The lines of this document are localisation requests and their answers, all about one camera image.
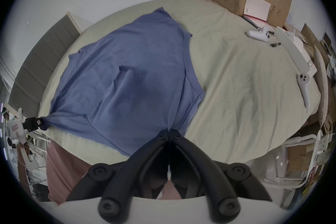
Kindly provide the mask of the person's left hand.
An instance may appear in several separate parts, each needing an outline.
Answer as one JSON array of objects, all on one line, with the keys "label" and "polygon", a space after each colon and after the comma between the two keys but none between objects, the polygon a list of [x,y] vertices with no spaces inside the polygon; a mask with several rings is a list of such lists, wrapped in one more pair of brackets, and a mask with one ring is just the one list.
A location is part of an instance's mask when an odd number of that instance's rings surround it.
[{"label": "person's left hand", "polygon": [[24,144],[22,144],[20,142],[18,142],[16,144],[18,158],[22,158],[23,157],[22,152],[21,152],[21,148],[23,148],[25,150],[27,156],[30,155],[30,148],[29,148],[29,145],[28,145],[28,141],[26,141]]}]

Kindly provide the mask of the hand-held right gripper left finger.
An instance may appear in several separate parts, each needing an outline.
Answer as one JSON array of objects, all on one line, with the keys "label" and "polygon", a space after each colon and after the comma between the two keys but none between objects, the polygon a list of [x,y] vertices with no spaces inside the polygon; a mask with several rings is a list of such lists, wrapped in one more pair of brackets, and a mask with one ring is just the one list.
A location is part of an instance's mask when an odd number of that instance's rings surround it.
[{"label": "hand-held right gripper left finger", "polygon": [[133,196],[156,199],[166,185],[169,142],[169,131],[164,129],[126,161],[91,166],[66,201],[100,197],[97,206],[99,215],[109,223],[122,223]]}]

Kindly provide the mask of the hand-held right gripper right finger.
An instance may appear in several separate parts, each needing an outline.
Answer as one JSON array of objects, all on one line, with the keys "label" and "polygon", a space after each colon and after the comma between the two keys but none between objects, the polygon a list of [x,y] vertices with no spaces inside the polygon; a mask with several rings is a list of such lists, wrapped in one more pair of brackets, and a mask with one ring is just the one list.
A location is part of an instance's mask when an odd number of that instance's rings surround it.
[{"label": "hand-held right gripper right finger", "polygon": [[210,217],[216,223],[237,218],[241,211],[239,197],[272,201],[247,165],[214,161],[175,129],[170,130],[170,172],[182,199],[207,198]]}]

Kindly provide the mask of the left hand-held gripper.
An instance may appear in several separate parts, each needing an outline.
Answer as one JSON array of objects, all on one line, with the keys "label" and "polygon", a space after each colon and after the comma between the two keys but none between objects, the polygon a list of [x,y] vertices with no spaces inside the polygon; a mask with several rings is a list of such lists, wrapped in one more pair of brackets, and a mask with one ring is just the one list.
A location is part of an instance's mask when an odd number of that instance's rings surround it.
[{"label": "left hand-held gripper", "polygon": [[[37,130],[39,127],[45,127],[45,122],[43,118],[23,118],[23,110],[19,108],[18,118],[6,122],[6,130],[8,131],[11,140],[17,140],[18,142],[24,144],[27,141],[26,132],[32,132]],[[25,150],[21,148],[23,157],[18,158],[20,162],[28,171],[33,171],[39,168],[39,164],[36,160],[30,161]]]}]

